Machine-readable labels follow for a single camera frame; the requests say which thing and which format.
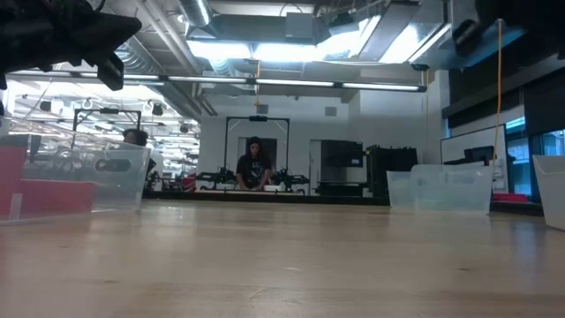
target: ceiling light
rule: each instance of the ceiling light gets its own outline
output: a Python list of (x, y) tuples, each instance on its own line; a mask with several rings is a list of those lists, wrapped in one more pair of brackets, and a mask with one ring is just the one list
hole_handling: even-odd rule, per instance
[(449, 30), (451, 30), (451, 23), (447, 23), (447, 25), (443, 26), (440, 31), (433, 36), (432, 39), (426, 42), (419, 50), (416, 51), (416, 53), (414, 53), (408, 59), (408, 62), (413, 63), (414, 61), (416, 61), (419, 57), (422, 56), (422, 54), (426, 53), (426, 51), (428, 51), (437, 41), (439, 41), (441, 37)]
[(169, 76), (172, 81), (186, 81), (192, 83), (214, 83), (214, 84), (245, 84), (246, 79), (220, 78), (210, 76)]
[[(116, 125), (137, 125), (137, 122), (128, 122), (128, 121), (116, 121), (114, 122), (114, 124)], [(159, 123), (159, 122), (141, 122), (141, 125), (165, 125), (164, 123)]]
[(256, 79), (260, 85), (288, 85), (288, 86), (310, 86), (310, 87), (333, 87), (333, 82), (316, 80), (291, 80), (291, 79)]
[(249, 46), (238, 42), (199, 42), (187, 41), (192, 53), (196, 57), (204, 57), (207, 59), (224, 59), (224, 58), (251, 58)]
[(313, 45), (263, 43), (253, 57), (267, 62), (312, 62), (324, 56)]
[(419, 48), (418, 30), (408, 25), (390, 44), (379, 63), (402, 63)]
[(94, 126), (99, 127), (101, 129), (105, 129), (105, 130), (112, 130), (112, 128), (114, 127), (114, 126), (107, 124), (107, 123), (104, 123), (104, 122), (96, 122), (96, 123), (94, 123)]
[(422, 92), (424, 88), (411, 85), (392, 85), (392, 84), (367, 84), (367, 83), (343, 83), (343, 88), (392, 90), (404, 92)]
[(380, 21), (380, 15), (378, 16), (374, 16), (372, 17), (368, 23), (366, 23), (365, 27), (361, 26), (361, 23), (364, 22), (366, 20), (363, 20), (361, 22), (359, 22), (359, 27), (362, 30), (361, 31), (361, 35), (359, 36), (357, 42), (353, 45), (353, 47), (350, 49), (350, 54), (348, 57), (356, 57), (359, 55), (359, 53), (361, 53), (361, 50), (364, 48), (365, 44), (367, 43), (367, 41), (369, 41), (369, 38), (371, 37), (371, 34), (373, 34), (374, 29), (377, 27), (377, 25), (379, 24)]
[(127, 79), (129, 79), (129, 80), (158, 80), (159, 76), (157, 76), (157, 75), (128, 74)]

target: hanging cord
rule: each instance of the hanging cord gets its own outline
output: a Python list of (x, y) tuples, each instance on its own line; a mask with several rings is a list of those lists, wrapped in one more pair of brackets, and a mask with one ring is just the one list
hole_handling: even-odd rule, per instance
[(496, 110), (496, 129), (494, 133), (493, 165), (496, 158), (496, 148), (498, 147), (498, 131), (501, 125), (501, 106), (502, 106), (502, 20), (498, 20), (498, 109)]
[[(257, 78), (259, 78), (259, 76), (261, 75), (261, 61), (257, 61)], [(255, 96), (256, 96), (256, 100), (255, 100), (255, 106), (259, 107), (260, 102), (259, 102), (259, 85), (255, 85)]]
[(429, 151), (430, 149), (430, 95), (429, 95), (429, 87), (430, 87), (430, 69), (426, 70), (426, 149)]

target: white wall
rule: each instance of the white wall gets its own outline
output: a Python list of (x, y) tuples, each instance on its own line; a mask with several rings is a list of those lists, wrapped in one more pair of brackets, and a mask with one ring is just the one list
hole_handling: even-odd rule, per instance
[[(211, 102), (220, 115), (228, 112), (230, 116), (256, 115), (254, 97), (238, 97), (234, 101), (218, 98)], [(289, 170), (295, 175), (308, 176), (310, 140), (347, 140), (347, 104), (342, 104), (338, 98), (301, 97), (296, 101), (293, 97), (270, 96), (261, 98), (261, 102), (269, 105), (269, 117), (290, 118)], [(337, 117), (325, 117), (326, 106), (337, 107)], [(230, 127), (236, 122), (230, 121)], [(218, 167), (223, 166), (224, 132), (225, 117), (202, 118), (198, 172), (217, 171)], [(281, 128), (272, 122), (241, 120), (228, 135), (227, 163), (230, 169), (236, 169), (239, 138), (252, 136), (278, 139), (276, 168), (283, 168), (286, 134)]]
[[(506, 124), (507, 122), (518, 119), (524, 116), (524, 106), (516, 106), (511, 110), (505, 110), (501, 112), (501, 124)], [(477, 130), (495, 127), (496, 126), (496, 114), (489, 117), (484, 117), (469, 124), (460, 125), (458, 127), (451, 129), (451, 136), (459, 136), (464, 133), (476, 132)]]

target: dark hair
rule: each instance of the dark hair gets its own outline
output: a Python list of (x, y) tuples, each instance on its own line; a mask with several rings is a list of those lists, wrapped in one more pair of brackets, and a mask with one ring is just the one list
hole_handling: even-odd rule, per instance
[(257, 144), (257, 146), (259, 146), (259, 152), (257, 153), (257, 157), (258, 158), (262, 158), (263, 157), (263, 145), (261, 144), (261, 138), (259, 137), (251, 137), (248, 141), (247, 141), (247, 148), (245, 149), (245, 155), (248, 158), (251, 158), (251, 149), (250, 146), (252, 144)]
[(137, 130), (137, 129), (127, 129), (123, 133), (124, 138), (129, 133), (133, 133), (135, 135), (135, 144), (136, 145), (142, 146), (142, 147), (145, 147), (147, 145), (147, 139), (149, 139), (149, 135), (147, 134), (147, 132)]

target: black equipment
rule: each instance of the black equipment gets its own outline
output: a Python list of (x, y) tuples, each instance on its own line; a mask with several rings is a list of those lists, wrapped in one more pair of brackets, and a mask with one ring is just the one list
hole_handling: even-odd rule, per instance
[(214, 184), (212, 188), (201, 186), (200, 190), (215, 190), (218, 184), (233, 184), (234, 187), (237, 184), (236, 175), (232, 170), (225, 168), (220, 168), (220, 171), (218, 172), (201, 172), (198, 176), (196, 176), (196, 180), (207, 181)]
[(332, 182), (320, 181), (314, 191), (320, 196), (359, 197), (363, 198), (364, 182)]
[(363, 168), (363, 143), (347, 140), (323, 140), (324, 165), (334, 168)]
[(102, 83), (120, 90), (124, 63), (114, 51), (140, 29), (138, 19), (101, 13), (87, 0), (0, 1), (0, 89), (8, 72), (85, 60)]
[(303, 176), (291, 176), (286, 169), (281, 169), (276, 172), (276, 174), (271, 178), (271, 182), (274, 185), (280, 185), (284, 183), (285, 190), (287, 192), (292, 192), (292, 186), (299, 186), (299, 185), (310, 185), (310, 179)]
[(562, 0), (475, 0), (478, 20), (467, 19), (453, 31), (456, 52), (470, 55), (480, 44), (483, 33), (497, 20), (520, 27), (547, 39), (565, 58), (565, 1)]
[(374, 198), (388, 197), (387, 171), (411, 171), (418, 164), (415, 148), (381, 148), (366, 150), (367, 183)]

